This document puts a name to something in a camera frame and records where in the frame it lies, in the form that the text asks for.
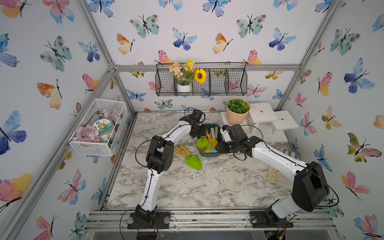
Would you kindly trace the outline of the green shovel yellow handle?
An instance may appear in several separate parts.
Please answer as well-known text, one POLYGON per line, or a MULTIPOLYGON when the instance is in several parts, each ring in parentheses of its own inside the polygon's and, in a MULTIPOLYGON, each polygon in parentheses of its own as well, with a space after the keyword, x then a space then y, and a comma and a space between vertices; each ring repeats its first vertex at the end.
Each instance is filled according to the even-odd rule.
POLYGON ((186 148, 182 148, 181 150, 175 148, 174 152, 180 155, 181 157, 185 158, 186 161, 192 159, 192 154, 186 148))
POLYGON ((193 155, 184 145, 181 145, 182 153, 185 155, 187 165, 195 170, 202 170, 203 165, 197 155, 193 155))
POLYGON ((206 137, 200 137, 197 140, 197 146, 199 151, 204 153, 210 149, 211 142, 206 137))

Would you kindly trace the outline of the yellow plastic shovel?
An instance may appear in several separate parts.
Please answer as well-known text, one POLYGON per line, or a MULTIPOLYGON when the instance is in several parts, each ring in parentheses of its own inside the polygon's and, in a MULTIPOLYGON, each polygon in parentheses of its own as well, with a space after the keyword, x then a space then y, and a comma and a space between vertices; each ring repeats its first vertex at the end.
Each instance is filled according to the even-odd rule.
POLYGON ((209 144, 209 148, 205 151, 205 153, 218 153, 218 151, 216 150, 218 141, 216 139, 212 139, 208 131, 206 131, 206 136, 210 144, 209 144))

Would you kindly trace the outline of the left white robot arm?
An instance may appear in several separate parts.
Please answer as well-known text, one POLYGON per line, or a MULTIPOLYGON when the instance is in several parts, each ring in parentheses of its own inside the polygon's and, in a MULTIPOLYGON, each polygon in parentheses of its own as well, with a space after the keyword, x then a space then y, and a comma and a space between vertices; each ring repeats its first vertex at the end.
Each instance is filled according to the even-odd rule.
POLYGON ((159 225, 157 218, 158 195, 161 181, 165 172, 171 167, 174 158, 175 145, 185 136, 201 137, 206 133, 204 112, 193 109, 189 114, 180 118, 178 124, 167 133, 144 141, 149 143, 146 155, 148 169, 147 182, 140 203, 130 214, 127 221, 128 229, 156 229, 159 225))

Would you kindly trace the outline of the light blue shovel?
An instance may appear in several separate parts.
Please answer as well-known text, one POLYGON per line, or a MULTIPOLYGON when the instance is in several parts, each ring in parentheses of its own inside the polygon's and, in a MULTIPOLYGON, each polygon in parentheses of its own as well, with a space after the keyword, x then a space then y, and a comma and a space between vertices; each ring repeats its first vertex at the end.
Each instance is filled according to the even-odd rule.
POLYGON ((215 128, 210 128, 210 136, 211 136, 212 139, 216 138, 215 128))

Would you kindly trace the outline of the blue shovel wooden handle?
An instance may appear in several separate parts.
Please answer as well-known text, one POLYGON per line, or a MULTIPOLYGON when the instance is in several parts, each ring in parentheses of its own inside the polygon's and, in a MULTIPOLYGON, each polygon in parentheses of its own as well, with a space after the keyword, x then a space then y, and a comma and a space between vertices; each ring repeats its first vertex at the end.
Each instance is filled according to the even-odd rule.
POLYGON ((215 138, 218 139, 219 127, 215 126, 215 138))

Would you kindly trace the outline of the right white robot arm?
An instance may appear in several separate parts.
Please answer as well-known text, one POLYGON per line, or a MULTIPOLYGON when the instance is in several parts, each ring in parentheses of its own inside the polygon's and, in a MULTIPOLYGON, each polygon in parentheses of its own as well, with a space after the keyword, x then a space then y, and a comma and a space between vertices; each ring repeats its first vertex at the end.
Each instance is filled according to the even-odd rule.
POLYGON ((312 212, 329 195, 331 188, 318 163, 299 161, 275 150, 259 137, 248 137, 241 125, 225 125, 220 132, 223 140, 215 147, 220 154, 241 153, 261 160, 293 183, 290 195, 275 201, 258 215, 259 223, 270 227, 287 225, 287 216, 299 211, 312 212))

